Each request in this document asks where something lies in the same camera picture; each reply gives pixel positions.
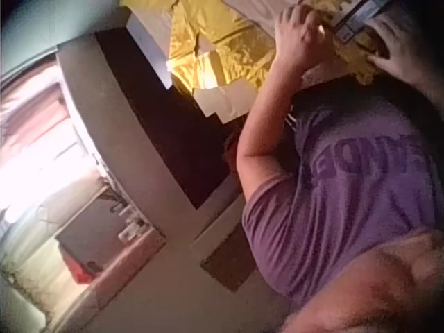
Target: wall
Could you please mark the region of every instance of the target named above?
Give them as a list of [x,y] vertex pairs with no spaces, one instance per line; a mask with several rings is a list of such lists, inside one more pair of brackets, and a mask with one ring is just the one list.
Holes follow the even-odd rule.
[[12,288],[0,274],[0,330],[4,333],[39,332],[46,325],[44,314]]
[[118,0],[26,0],[1,30],[1,75],[37,54],[93,31],[125,26]]
[[[195,240],[235,182],[227,179],[209,204],[196,210],[146,136],[95,38],[82,37],[61,45],[58,58],[74,103],[103,160],[167,239],[161,252],[85,331],[262,332],[279,325],[289,304],[271,291],[257,272],[232,293],[199,266],[200,251],[211,247],[211,241],[194,247]],[[234,213],[222,214],[218,225],[238,221],[242,207],[237,205]]]

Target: yellow crinkled paper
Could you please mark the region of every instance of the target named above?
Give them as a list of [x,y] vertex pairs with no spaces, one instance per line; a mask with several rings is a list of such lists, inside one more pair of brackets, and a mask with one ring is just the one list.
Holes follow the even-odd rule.
[[[274,41],[221,0],[122,0],[121,5],[172,11],[167,66],[190,92],[241,77],[256,88],[264,82],[275,55]],[[214,51],[197,54],[200,34]]]

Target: fingers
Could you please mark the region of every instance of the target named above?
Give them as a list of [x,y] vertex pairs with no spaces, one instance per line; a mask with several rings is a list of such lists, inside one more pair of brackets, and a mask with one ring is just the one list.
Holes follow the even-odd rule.
[[293,24],[304,24],[307,15],[312,11],[312,9],[307,5],[295,6],[293,9],[293,14],[291,16],[291,23]]
[[293,7],[287,7],[282,12],[281,22],[288,22],[291,19],[291,13],[293,12]]
[[315,10],[310,11],[305,19],[305,23],[311,28],[318,28],[320,24],[319,14]]
[[390,45],[392,45],[396,39],[395,32],[390,28],[390,26],[378,19],[378,17],[368,21],[367,25],[375,29],[378,35],[386,42],[387,47],[390,48]]
[[367,57],[368,61],[373,63],[375,66],[379,67],[384,71],[389,71],[389,60],[378,57],[377,55],[370,54]]
[[400,28],[400,26],[398,26],[396,22],[393,21],[393,19],[387,14],[382,13],[377,16],[377,19],[385,23],[396,36],[401,36],[404,33],[404,31]]

